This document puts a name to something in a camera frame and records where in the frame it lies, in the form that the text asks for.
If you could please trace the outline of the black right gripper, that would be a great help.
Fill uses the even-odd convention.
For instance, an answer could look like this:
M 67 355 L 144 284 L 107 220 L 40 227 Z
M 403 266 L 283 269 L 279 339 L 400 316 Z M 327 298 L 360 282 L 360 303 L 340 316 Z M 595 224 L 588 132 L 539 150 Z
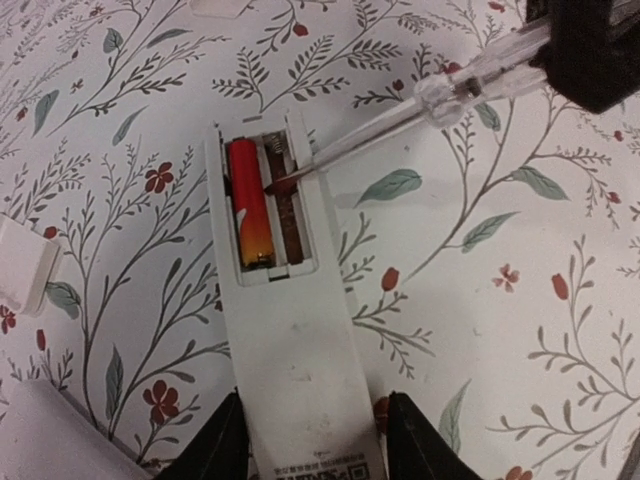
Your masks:
M 528 1 L 526 22 L 541 19 L 550 40 L 534 64 L 558 93 L 603 113 L 639 92 L 637 1 Z

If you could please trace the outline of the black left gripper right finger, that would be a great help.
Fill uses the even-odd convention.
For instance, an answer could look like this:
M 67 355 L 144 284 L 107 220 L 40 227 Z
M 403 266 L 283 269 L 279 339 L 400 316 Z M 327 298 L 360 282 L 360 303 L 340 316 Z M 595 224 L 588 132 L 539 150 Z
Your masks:
M 481 480 L 406 393 L 389 396 L 386 444 L 391 480 Z

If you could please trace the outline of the white remote with QR label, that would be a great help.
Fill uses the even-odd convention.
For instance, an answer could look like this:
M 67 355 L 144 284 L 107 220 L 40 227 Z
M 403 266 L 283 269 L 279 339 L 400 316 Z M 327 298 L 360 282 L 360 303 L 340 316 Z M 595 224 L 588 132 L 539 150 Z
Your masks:
M 241 265 L 229 145 L 257 145 L 264 188 L 311 163 L 300 113 L 209 125 L 202 148 L 219 285 L 253 458 L 264 479 L 382 479 L 370 395 L 337 262 L 326 179 L 302 179 L 289 204 L 265 194 L 276 260 Z

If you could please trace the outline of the clear plastic screwdriver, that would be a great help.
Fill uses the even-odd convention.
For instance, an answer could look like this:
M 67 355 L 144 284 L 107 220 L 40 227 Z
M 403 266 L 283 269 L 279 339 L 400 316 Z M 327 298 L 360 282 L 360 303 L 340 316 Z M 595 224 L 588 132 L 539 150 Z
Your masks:
M 419 81 L 411 98 L 319 150 L 310 164 L 273 181 L 265 193 L 286 195 L 301 178 L 326 170 L 421 121 L 444 129 L 482 103 L 516 98 L 532 91 L 546 81 L 546 74 L 530 62 L 549 42 L 550 34 L 548 19 L 533 21 L 490 44 L 460 70 Z

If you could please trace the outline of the white remote control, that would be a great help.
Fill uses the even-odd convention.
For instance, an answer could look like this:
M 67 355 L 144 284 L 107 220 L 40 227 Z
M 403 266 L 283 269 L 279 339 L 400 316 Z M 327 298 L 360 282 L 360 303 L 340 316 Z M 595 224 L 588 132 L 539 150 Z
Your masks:
M 14 387 L 1 424 L 3 479 L 148 479 L 46 381 Z

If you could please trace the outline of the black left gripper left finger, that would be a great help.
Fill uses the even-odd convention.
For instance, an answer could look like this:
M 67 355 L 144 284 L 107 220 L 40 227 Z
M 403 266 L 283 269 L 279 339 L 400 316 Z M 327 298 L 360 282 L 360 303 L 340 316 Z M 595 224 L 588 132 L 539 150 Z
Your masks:
M 162 480 L 245 480 L 249 435 L 237 392 L 229 393 L 184 451 L 162 471 Z

